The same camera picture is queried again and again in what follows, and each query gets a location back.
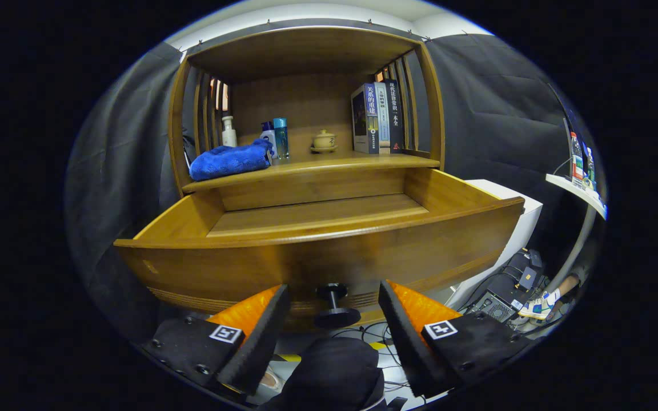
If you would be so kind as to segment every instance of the yellow tape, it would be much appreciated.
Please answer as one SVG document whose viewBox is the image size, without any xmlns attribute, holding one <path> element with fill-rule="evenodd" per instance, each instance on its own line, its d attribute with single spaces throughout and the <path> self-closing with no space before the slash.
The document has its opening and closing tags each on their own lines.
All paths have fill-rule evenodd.
<svg viewBox="0 0 658 411">
<path fill-rule="evenodd" d="M 285 359 L 286 361 L 289 362 L 300 362 L 301 361 L 301 356 L 296 356 L 296 354 L 279 354 L 279 357 L 282 359 Z"/>
</svg>

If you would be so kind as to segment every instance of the black curtain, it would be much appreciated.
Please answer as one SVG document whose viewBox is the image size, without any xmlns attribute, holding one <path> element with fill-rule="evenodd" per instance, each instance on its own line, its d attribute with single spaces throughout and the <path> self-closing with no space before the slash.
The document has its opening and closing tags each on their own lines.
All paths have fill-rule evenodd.
<svg viewBox="0 0 658 411">
<path fill-rule="evenodd" d="M 65 180 L 71 255 L 89 295 L 117 330 L 138 343 L 154 335 L 160 303 L 118 256 L 179 199 L 167 145 L 167 114 L 181 53 L 161 43 L 103 94 L 83 124 Z"/>
<path fill-rule="evenodd" d="M 444 171 L 491 180 L 543 203 L 528 246 L 540 250 L 547 274 L 554 274 L 577 238 L 585 203 L 545 181 L 569 157 L 564 109 L 551 86 L 571 111 L 572 104 L 540 68 L 495 36 L 460 34 L 426 45 L 446 115 Z M 582 119 L 575 121 L 583 130 Z"/>
</svg>

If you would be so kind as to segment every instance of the book spine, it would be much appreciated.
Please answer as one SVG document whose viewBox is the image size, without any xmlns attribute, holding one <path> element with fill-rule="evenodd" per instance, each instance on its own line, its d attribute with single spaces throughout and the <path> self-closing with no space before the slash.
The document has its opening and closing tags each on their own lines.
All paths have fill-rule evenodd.
<svg viewBox="0 0 658 411">
<path fill-rule="evenodd" d="M 403 112 L 400 111 L 398 81 L 390 78 L 385 81 L 387 84 L 387 108 L 390 112 L 390 152 L 391 154 L 402 154 L 405 133 L 403 133 Z"/>
<path fill-rule="evenodd" d="M 379 120 L 379 153 L 390 153 L 390 114 L 387 111 L 387 88 L 384 83 L 375 82 L 377 93 L 377 118 Z"/>
<path fill-rule="evenodd" d="M 373 83 L 365 84 L 367 103 L 367 145 L 369 154 L 379 153 L 379 127 L 377 114 L 377 94 Z"/>
</svg>

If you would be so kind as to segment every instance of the person's leg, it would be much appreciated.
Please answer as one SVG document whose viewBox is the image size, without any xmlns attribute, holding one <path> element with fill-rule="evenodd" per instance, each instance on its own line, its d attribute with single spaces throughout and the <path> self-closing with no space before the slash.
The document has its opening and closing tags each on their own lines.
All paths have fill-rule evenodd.
<svg viewBox="0 0 658 411">
<path fill-rule="evenodd" d="M 575 286 L 580 281 L 577 279 L 577 276 L 572 275 L 564 279 L 559 287 L 553 292 L 545 292 L 542 297 L 534 299 L 533 301 L 528 301 L 527 304 L 522 307 L 519 315 L 522 317 L 531 317 L 538 320 L 545 320 L 545 318 L 553 312 L 555 303 L 560 299 L 560 297 L 567 294 L 568 291 L 574 289 Z"/>
</svg>

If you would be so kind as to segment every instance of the black knob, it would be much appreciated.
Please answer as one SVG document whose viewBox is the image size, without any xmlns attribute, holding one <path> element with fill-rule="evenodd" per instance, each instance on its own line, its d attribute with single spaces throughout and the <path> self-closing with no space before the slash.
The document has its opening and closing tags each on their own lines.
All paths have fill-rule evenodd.
<svg viewBox="0 0 658 411">
<path fill-rule="evenodd" d="M 347 286 L 339 283 L 329 283 L 316 289 L 320 299 L 329 302 L 329 309 L 319 312 L 314 317 L 314 325 L 319 328 L 344 328 L 360 320 L 360 312 L 356 309 L 337 307 L 342 297 L 347 295 Z"/>
</svg>

